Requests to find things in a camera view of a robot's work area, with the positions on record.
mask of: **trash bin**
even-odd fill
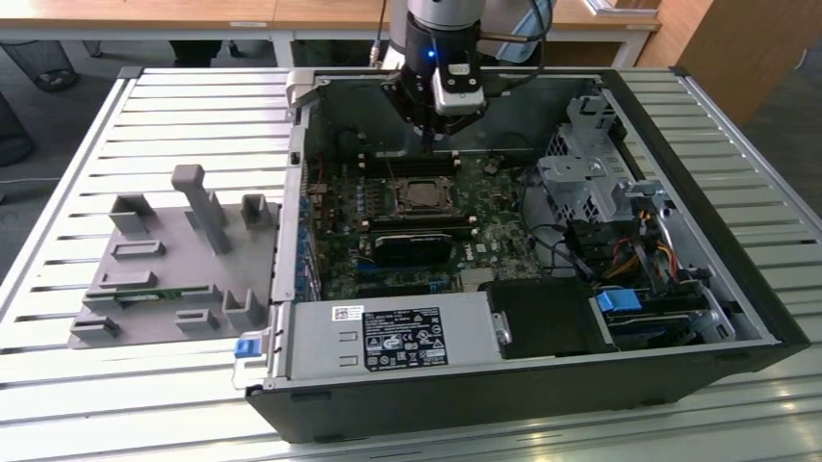
[[[81,80],[59,41],[5,40],[0,47],[41,90],[66,90]]]
[[[10,102],[0,93],[0,167],[26,158],[35,148],[35,141],[26,133]]]

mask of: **green circuit board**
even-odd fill
[[[393,182],[362,178],[352,166],[340,169],[321,189],[324,197],[313,199],[321,203],[316,207],[316,236],[324,299],[358,298],[369,296],[369,290],[381,294],[386,288],[396,289],[397,295],[477,290],[476,285],[464,284],[465,270],[489,269],[482,273],[500,280],[541,274],[518,212],[524,169],[501,168],[490,174],[485,170],[489,163],[488,155],[462,156],[462,167],[448,178],[454,207],[477,217],[477,234],[454,240],[446,263],[424,268],[377,267],[372,258],[376,236],[358,229],[366,216],[394,209],[394,192],[388,187]]]

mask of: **blue latch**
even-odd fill
[[[241,339],[234,346],[237,359],[255,358],[262,355],[262,339]]]
[[[597,302],[604,313],[609,311],[636,311],[642,309],[637,292],[632,289],[604,291],[597,295]]]

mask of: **power supply label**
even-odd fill
[[[440,308],[362,313],[362,344],[372,372],[448,365]]]

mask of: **aluminum slatted platform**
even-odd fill
[[[0,289],[0,460],[713,461],[822,451],[822,224],[700,88],[666,70],[624,77],[815,342],[775,367],[673,405],[293,446],[233,388],[233,340],[66,349],[118,193],[182,206],[170,173],[199,163],[223,204],[245,193],[281,199],[286,76],[150,69],[118,80]]]

